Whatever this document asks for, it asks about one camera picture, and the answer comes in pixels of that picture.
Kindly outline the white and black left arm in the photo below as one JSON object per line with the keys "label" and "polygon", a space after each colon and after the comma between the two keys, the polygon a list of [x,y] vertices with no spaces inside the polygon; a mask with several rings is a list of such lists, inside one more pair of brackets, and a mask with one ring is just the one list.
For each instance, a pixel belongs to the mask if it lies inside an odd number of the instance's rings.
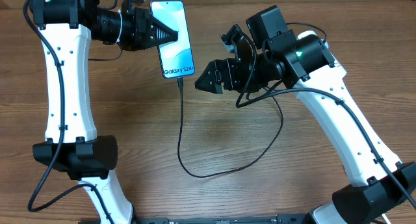
{"label": "white and black left arm", "polygon": [[47,68],[45,140],[32,147],[48,170],[66,173],[92,200],[100,223],[137,223],[115,168],[118,144],[94,124],[88,79],[92,41],[138,51],[178,39],[176,31],[133,3],[102,8],[100,0],[26,0],[23,15],[41,39]]}

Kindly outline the blue Galaxy smartphone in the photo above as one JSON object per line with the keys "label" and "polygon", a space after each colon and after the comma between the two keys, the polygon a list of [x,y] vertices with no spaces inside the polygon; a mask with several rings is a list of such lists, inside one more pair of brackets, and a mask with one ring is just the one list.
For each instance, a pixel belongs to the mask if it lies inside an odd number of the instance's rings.
{"label": "blue Galaxy smartphone", "polygon": [[173,79],[194,74],[194,59],[190,44],[185,6],[182,1],[152,1],[150,10],[166,29],[157,29],[155,39],[158,46],[162,75]]}

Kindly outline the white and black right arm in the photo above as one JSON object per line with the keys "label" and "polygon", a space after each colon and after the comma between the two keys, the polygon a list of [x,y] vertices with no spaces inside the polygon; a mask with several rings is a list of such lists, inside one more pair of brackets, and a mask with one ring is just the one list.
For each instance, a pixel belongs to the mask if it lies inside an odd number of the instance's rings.
{"label": "white and black right arm", "polygon": [[371,223],[415,189],[415,163],[404,163],[375,133],[344,83],[345,69],[313,31],[295,34],[271,6],[246,20],[248,33],[232,26],[221,39],[231,58],[210,62],[198,90],[236,91],[236,106],[275,97],[284,85],[313,114],[334,146],[348,185],[310,211],[305,223]]}

